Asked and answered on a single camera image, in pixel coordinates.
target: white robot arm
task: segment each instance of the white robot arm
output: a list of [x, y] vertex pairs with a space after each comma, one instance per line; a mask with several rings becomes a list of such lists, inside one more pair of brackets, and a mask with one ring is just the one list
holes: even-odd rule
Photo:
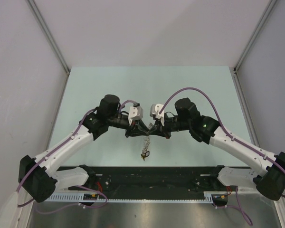
[[266, 157], [280, 163], [284, 162], [285, 166], [284, 153], [278, 156], [240, 139], [265, 154], [264, 159], [238, 143], [235, 139], [239, 138], [232, 132], [228, 131], [233, 138], [227, 136], [218, 121], [208, 116], [201, 116], [195, 104], [188, 98], [175, 103], [178, 115], [174, 117], [168, 117], [164, 112], [159, 113], [163, 105], [153, 105], [150, 115], [155, 119], [155, 124], [151, 129], [142, 122], [143, 110], [139, 104], [131, 107], [131, 115], [119, 113], [118, 105], [117, 96], [105, 96], [97, 108], [97, 113], [86, 114], [78, 128], [52, 150], [47, 150], [33, 159], [24, 157], [20, 162], [19, 186], [23, 186], [37, 202], [42, 202], [55, 190], [84, 185], [95, 175], [89, 167], [83, 165], [67, 171], [57, 170], [81, 147], [97, 139], [108, 130], [109, 126], [113, 126], [125, 129], [126, 137], [158, 135], [170, 138], [171, 132], [189, 130], [191, 136], [198, 142], [221, 148], [250, 167], [249, 169], [222, 168], [217, 179], [223, 185], [256, 187], [259, 192], [272, 200], [280, 198], [285, 188], [285, 176], [279, 173]]

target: gray wall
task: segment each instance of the gray wall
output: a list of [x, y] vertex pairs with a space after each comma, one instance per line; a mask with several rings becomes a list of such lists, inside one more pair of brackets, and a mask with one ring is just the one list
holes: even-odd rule
[[238, 76], [260, 145], [285, 152], [285, 0], [278, 1]]
[[0, 0], [0, 208], [46, 148], [66, 74], [24, 0]]

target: purple cable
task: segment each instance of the purple cable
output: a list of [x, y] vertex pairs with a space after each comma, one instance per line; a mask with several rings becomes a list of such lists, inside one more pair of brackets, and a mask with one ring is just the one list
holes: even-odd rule
[[[84, 117], [81, 119], [81, 121], [79, 122], [78, 127], [75, 129], [74, 133], [71, 136], [75, 136], [77, 134], [77, 132], [79, 131], [80, 127], [82, 126], [82, 123], [84, 122], [85, 118], [87, 115], [89, 115], [91, 112], [94, 112], [95, 109], [91, 109], [89, 110]], [[55, 153], [57, 150], [59, 150], [61, 147], [63, 147], [64, 145], [66, 145], [69, 141], [71, 140], [71, 137], [67, 138], [65, 141], [63, 141], [59, 146], [57, 146], [56, 148], [54, 148], [51, 152], [49, 152], [46, 157], [51, 156], [53, 153]], [[25, 180], [28, 178], [28, 176], [45, 160], [45, 157], [43, 157], [42, 159], [40, 159], [40, 161], [38, 161], [23, 177], [23, 179], [20, 181], [16, 192], [19, 192], [23, 183], [25, 182]], [[29, 204], [29, 201], [22, 204], [24, 206], [26, 206], [27, 204]]]
[[126, 104], [126, 103], [133, 103], [134, 105], [135, 105], [135, 104], [138, 104], [136, 101], [133, 101], [133, 100], [126, 100], [125, 102], [123, 102], [123, 103], [120, 105], [119, 110], [118, 110], [119, 113], [121, 113], [121, 111], [122, 111], [122, 109], [125, 107], [125, 104]]
[[249, 226], [253, 226], [253, 222], [251, 220], [251, 218], [248, 216], [248, 214], [242, 209], [242, 206], [239, 202], [239, 199], [238, 199], [238, 187], [236, 186], [236, 198], [237, 198], [237, 203], [238, 203], [238, 207], [236, 206], [233, 206], [233, 205], [226, 205], [226, 206], [220, 206], [218, 207], [217, 205], [215, 205], [215, 203], [213, 203], [213, 205], [215, 206], [216, 209], [224, 209], [224, 208], [233, 208], [233, 209], [236, 209], [238, 210], [239, 212], [242, 213], [243, 215], [243, 218], [245, 219], [246, 223], [249, 225]]
[[[219, 114], [213, 104], [213, 102], [210, 100], [210, 98], [203, 92], [201, 91], [200, 89], [197, 89], [197, 88], [194, 88], [194, 87], [186, 87], [186, 88], [183, 88], [183, 89], [180, 89], [179, 91], [175, 92], [171, 97], [169, 97], [169, 99], [166, 101], [166, 103], [164, 104], [164, 106], [162, 107], [162, 109], [160, 110], [160, 114], [163, 112], [164, 108], [167, 106], [167, 104], [170, 102], [170, 100], [175, 97], [177, 94], [179, 94], [180, 92], [184, 91], [184, 90], [195, 90], [195, 91], [198, 91], [200, 92], [201, 94], [204, 95], [204, 97], [206, 97], [206, 99], [209, 101], [209, 103], [211, 104], [213, 110], [214, 110], [214, 113], [218, 119], [218, 122], [221, 126], [221, 128], [223, 129], [223, 131], [225, 132], [225, 134], [230, 138], [230, 139], [233, 139], [233, 136], [226, 130], [225, 126], [223, 125], [222, 123], [222, 120], [220, 119], [219, 117]], [[240, 141], [239, 139], [235, 138], [234, 141], [236, 141], [237, 143], [241, 144], [242, 146], [245, 146], [246, 148], [252, 150], [253, 152], [257, 153], [258, 155], [260, 155], [261, 157], [265, 157], [265, 155], [258, 151], [257, 149], [253, 148], [252, 146]], [[268, 158], [266, 157], [266, 160], [270, 161], [271, 163], [273, 163], [277, 168], [279, 168], [279, 170], [282, 171], [282, 173], [285, 175], [285, 170], [283, 169], [282, 166], [280, 166], [278, 163], [276, 163], [274, 160], [272, 160], [271, 158]]]
[[105, 202], [104, 202], [103, 204], [99, 205], [99, 206], [87, 206], [87, 205], [84, 205], [84, 204], [81, 204], [81, 203], [71, 203], [71, 204], [65, 205], [65, 206], [63, 206], [63, 207], [61, 207], [61, 208], [58, 208], [58, 209], [56, 209], [56, 210], [48, 211], [48, 212], [43, 212], [43, 211], [38, 210], [37, 205], [36, 205], [36, 206], [35, 206], [36, 212], [39, 213], [39, 214], [41, 214], [41, 215], [50, 215], [50, 214], [59, 212], [59, 211], [65, 209], [65, 208], [69, 208], [69, 207], [72, 207], [72, 206], [83, 206], [83, 208], [94, 208], [94, 209], [95, 209], [95, 208], [101, 208], [101, 207], [103, 207], [104, 205], [106, 205], [106, 204], [108, 203], [108, 198], [107, 198], [107, 196], [104, 195], [102, 192], [99, 192], [99, 191], [96, 191], [96, 190], [93, 190], [93, 189], [89, 189], [89, 188], [86, 188], [86, 187], [84, 187], [84, 186], [77, 186], [77, 187], [82, 188], [82, 189], [85, 189], [85, 190], [88, 190], [88, 191], [95, 192], [95, 193], [97, 193], [97, 194], [103, 196], [103, 197], [105, 198]]
[[24, 203], [24, 204], [19, 204], [18, 205], [18, 208], [22, 208], [22, 207], [25, 207], [26, 205], [30, 204], [31, 202], [33, 202], [34, 199], [30, 199], [28, 202]]

